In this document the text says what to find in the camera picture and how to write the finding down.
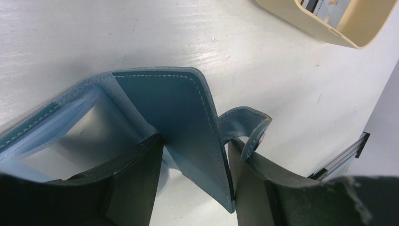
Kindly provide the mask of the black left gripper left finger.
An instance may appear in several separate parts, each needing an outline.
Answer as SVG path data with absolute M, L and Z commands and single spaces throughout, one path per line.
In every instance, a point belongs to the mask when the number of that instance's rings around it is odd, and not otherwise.
M 152 135 L 122 155 L 67 180 L 0 176 L 3 226 L 147 226 L 163 152 Z

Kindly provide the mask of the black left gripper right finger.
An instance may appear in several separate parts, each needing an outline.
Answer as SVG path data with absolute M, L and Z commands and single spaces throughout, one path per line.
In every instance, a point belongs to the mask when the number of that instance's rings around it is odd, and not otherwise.
M 320 182 L 253 153 L 240 157 L 234 139 L 228 156 L 240 226 L 396 226 L 397 177 L 338 177 Z

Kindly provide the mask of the blue leather card holder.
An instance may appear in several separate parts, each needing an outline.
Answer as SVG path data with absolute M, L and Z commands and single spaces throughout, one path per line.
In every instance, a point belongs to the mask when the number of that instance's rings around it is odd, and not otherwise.
M 2 135 L 0 149 L 8 151 L 93 86 L 104 91 L 141 136 L 159 132 L 166 139 L 169 168 L 180 170 L 228 212 L 235 211 L 224 146 L 235 138 L 247 137 L 241 155 L 246 160 L 260 144 L 271 117 L 245 106 L 218 116 L 206 79 L 196 68 L 136 68 L 95 75 Z

